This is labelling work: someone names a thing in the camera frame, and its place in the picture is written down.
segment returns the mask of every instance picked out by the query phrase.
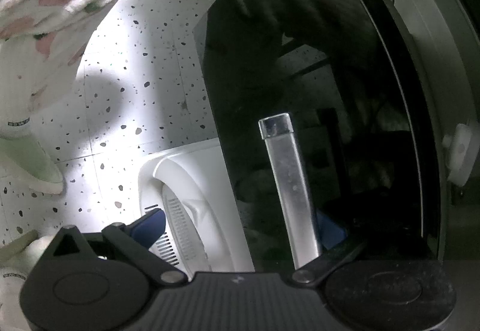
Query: silver screw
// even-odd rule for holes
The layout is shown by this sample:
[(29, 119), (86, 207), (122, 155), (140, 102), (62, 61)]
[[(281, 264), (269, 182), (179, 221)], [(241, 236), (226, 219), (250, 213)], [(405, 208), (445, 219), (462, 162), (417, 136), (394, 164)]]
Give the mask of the silver screw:
[(311, 271), (297, 270), (293, 273), (292, 278), (298, 283), (310, 283), (315, 279), (315, 276)]
[(185, 274), (178, 270), (165, 271), (160, 276), (160, 280), (165, 283), (179, 283), (185, 278)]

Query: green slipper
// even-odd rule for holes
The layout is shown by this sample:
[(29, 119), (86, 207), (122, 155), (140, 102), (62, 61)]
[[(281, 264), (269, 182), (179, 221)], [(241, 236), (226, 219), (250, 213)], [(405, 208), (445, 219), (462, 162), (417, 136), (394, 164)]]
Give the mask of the green slipper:
[(63, 175), (34, 135), (0, 138), (0, 163), (7, 172), (40, 193), (60, 194)]

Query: clothing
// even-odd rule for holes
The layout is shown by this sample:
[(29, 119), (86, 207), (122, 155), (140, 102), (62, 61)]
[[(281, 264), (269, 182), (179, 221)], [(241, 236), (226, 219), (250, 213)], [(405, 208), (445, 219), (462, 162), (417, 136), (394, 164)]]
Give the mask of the clothing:
[(70, 90), (90, 36), (116, 1), (0, 0), (0, 133)]

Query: white plastic container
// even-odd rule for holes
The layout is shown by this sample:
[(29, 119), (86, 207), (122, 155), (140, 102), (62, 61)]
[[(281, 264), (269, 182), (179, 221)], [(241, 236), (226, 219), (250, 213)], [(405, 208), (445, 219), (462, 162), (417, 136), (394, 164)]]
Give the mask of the white plastic container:
[(254, 271), (218, 139), (149, 155), (138, 185), (142, 214), (161, 208), (167, 216), (153, 253), (189, 278)]

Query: person's leg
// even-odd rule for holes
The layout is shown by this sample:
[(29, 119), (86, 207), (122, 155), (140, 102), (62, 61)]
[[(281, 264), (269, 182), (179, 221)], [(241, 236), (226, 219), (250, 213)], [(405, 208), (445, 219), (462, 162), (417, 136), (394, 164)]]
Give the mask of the person's leg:
[(117, 0), (0, 0), (0, 162), (33, 189), (63, 178), (30, 116), (66, 94), (91, 34)]

